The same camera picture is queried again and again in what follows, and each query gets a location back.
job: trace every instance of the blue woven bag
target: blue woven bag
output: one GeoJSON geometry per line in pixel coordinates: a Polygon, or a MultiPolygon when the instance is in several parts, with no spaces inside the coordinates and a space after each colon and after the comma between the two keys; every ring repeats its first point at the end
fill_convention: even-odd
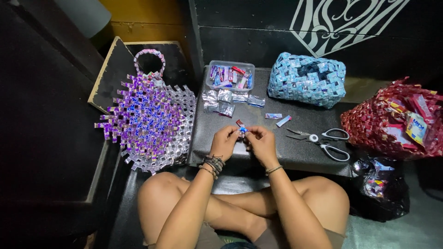
{"type": "Polygon", "coordinates": [[[272,66],[268,94],[329,109],[346,94],[345,74],[342,62],[284,52],[272,66]]]}

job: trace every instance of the clear plastic box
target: clear plastic box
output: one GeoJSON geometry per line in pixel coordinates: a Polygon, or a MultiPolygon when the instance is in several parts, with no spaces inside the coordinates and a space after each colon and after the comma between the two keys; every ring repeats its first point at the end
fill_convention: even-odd
{"type": "Polygon", "coordinates": [[[208,69],[208,72],[206,75],[206,85],[208,85],[212,90],[215,89],[215,86],[212,84],[213,81],[211,80],[211,77],[210,77],[212,66],[236,66],[238,68],[245,69],[246,71],[251,71],[251,74],[252,74],[251,88],[238,89],[236,87],[220,86],[220,87],[217,87],[216,89],[228,89],[228,90],[237,91],[237,92],[248,92],[249,90],[254,88],[255,66],[253,64],[241,63],[241,62],[211,61],[209,63],[209,69],[208,69]]]}

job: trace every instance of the scissor handle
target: scissor handle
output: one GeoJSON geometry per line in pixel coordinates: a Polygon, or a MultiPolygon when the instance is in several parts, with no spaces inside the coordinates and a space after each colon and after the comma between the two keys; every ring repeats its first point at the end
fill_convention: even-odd
{"type": "Polygon", "coordinates": [[[325,138],[331,138],[333,140],[348,140],[349,139],[349,134],[345,130],[342,130],[339,128],[329,129],[329,130],[323,132],[322,135],[325,136],[325,138]],[[328,135],[328,133],[330,133],[330,132],[341,132],[345,135],[345,137],[328,135]]]}
{"type": "Polygon", "coordinates": [[[349,156],[349,154],[347,152],[342,151],[340,149],[337,149],[336,147],[332,147],[332,146],[327,145],[327,144],[321,144],[320,148],[322,148],[322,150],[326,153],[326,155],[328,155],[328,157],[330,157],[332,160],[335,160],[335,161],[338,161],[338,162],[346,162],[350,158],[350,156],[349,156]],[[329,153],[328,149],[333,150],[333,151],[337,152],[338,154],[345,155],[347,158],[346,159],[335,158],[333,155],[331,155],[329,153]]]}

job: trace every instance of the black table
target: black table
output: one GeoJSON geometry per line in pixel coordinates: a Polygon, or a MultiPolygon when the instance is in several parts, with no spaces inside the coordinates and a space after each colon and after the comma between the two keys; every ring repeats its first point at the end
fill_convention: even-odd
{"type": "MultiPolygon", "coordinates": [[[[327,110],[323,107],[308,105],[297,101],[283,101],[269,98],[266,87],[271,71],[267,68],[257,68],[255,71],[254,88],[249,94],[266,98],[264,108],[249,106],[246,103],[234,103],[235,111],[232,118],[219,116],[217,113],[204,113],[201,94],[198,97],[194,131],[191,138],[187,162],[191,166],[200,163],[205,155],[209,154],[212,138],[216,131],[226,125],[235,125],[240,119],[246,126],[260,125],[275,133],[276,148],[279,162],[285,169],[311,171],[333,175],[351,176],[348,162],[336,162],[327,157],[321,148],[304,140],[296,140],[286,135],[290,132],[286,128],[309,133],[322,133],[330,128],[341,128],[340,114],[352,109],[355,103],[338,103],[327,110]],[[265,119],[265,113],[281,113],[283,117],[290,115],[292,120],[281,128],[276,126],[279,120],[265,119]]],[[[203,84],[200,93],[209,89],[203,84]]],[[[345,151],[346,143],[343,141],[331,142],[331,145],[345,151]]],[[[251,152],[246,151],[246,145],[237,142],[234,152],[227,164],[235,164],[235,167],[259,166],[257,159],[251,152]]]]}

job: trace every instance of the black plastic bag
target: black plastic bag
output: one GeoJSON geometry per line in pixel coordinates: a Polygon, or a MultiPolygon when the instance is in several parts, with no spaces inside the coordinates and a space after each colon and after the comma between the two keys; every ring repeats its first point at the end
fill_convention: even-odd
{"type": "Polygon", "coordinates": [[[385,222],[409,213],[409,187],[401,162],[365,157],[351,167],[357,175],[350,193],[352,215],[385,222]]]}

